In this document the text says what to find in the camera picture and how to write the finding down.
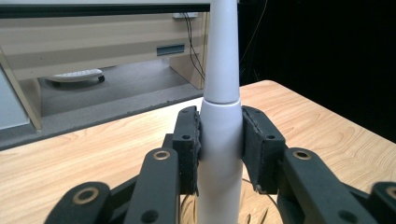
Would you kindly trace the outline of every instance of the white electric toothbrush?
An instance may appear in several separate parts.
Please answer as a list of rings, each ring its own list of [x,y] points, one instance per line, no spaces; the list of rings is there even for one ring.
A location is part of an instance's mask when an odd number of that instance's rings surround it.
[[[242,185],[236,0],[212,0],[201,107],[198,223],[237,223]]]

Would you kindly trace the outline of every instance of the black cable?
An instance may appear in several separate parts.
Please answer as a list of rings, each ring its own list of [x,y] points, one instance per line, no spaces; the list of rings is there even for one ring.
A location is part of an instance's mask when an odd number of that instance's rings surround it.
[[[198,59],[197,53],[195,52],[194,46],[192,45],[192,28],[191,28],[191,20],[190,20],[190,17],[189,17],[189,15],[188,15],[187,13],[183,13],[183,15],[184,15],[184,19],[186,20],[186,24],[187,24],[187,33],[188,33],[188,35],[189,35],[189,41],[190,41],[190,59],[191,59],[192,65],[194,65],[195,69],[198,71],[198,73],[200,74],[201,78],[202,78],[203,80],[205,80],[204,68],[202,67],[201,62],[200,62],[199,59]],[[199,70],[199,68],[197,67],[197,65],[195,64],[195,62],[193,61],[191,50],[193,51],[194,56],[195,56],[196,60],[198,61],[199,66],[201,67],[201,71]]]
[[[194,46],[192,45],[192,27],[191,27],[191,19],[190,19],[190,16],[189,16],[188,13],[186,13],[186,15],[187,15],[187,19],[189,19],[189,25],[190,25],[190,45],[191,45],[192,51],[194,52],[195,58],[197,59],[198,64],[199,64],[199,66],[201,67],[202,74],[205,74],[204,68],[202,67],[201,62],[199,61],[199,59],[198,59],[198,57],[197,57],[197,53],[195,52]]]

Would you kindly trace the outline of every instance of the black wall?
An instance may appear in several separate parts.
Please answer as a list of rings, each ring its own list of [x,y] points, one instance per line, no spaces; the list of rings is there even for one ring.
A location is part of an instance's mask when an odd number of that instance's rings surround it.
[[[255,4],[240,9],[240,55]],[[269,0],[241,84],[272,79],[396,142],[395,11],[385,0]]]

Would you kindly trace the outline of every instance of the wire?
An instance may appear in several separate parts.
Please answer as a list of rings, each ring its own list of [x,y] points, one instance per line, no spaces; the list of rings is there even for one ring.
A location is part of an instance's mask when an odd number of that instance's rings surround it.
[[[264,15],[265,9],[267,9],[267,3],[268,3],[268,0],[265,0],[264,9],[262,10],[262,14],[260,15],[259,22],[257,23],[257,26],[254,29],[253,35],[251,36],[251,38],[250,38],[250,40],[249,40],[249,42],[247,44],[247,48],[245,49],[244,55],[242,56],[241,60],[239,61],[239,64],[241,64],[242,60],[244,60],[246,54],[248,53],[248,49],[250,48],[250,44],[253,41],[254,36],[257,33],[257,30],[259,29],[260,23],[262,23],[262,16]]]
[[[202,67],[201,62],[199,61],[199,58],[198,58],[198,56],[197,56],[197,53],[195,52],[195,48],[194,48],[194,46],[192,45],[192,28],[191,28],[190,16],[189,16],[189,14],[187,14],[187,13],[185,13],[185,12],[183,13],[183,15],[184,15],[184,19],[186,20],[186,24],[187,24],[187,33],[188,33],[188,35],[189,35],[189,41],[190,41],[190,59],[191,59],[192,65],[194,65],[195,69],[198,71],[198,73],[200,74],[201,78],[202,78],[203,80],[205,80],[204,68]],[[200,70],[200,69],[197,67],[197,65],[195,64],[195,62],[194,62],[194,60],[193,60],[193,58],[192,58],[192,52],[191,52],[191,50],[193,51],[194,56],[195,56],[195,58],[196,58],[196,60],[197,60],[197,62],[198,62],[198,64],[199,64],[201,70]]]

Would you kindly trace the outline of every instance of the wood grain surface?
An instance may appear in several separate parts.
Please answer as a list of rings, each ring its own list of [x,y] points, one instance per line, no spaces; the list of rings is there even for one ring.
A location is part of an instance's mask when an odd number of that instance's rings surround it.
[[[375,181],[396,181],[396,145],[390,141],[272,81],[242,87],[241,98],[266,113],[289,147],[315,151],[341,181],[366,192]],[[114,188],[138,175],[146,153],[173,132],[177,112],[201,101],[0,152],[0,223],[43,223],[74,186],[102,181]],[[266,223],[281,223],[275,207],[265,206]]]

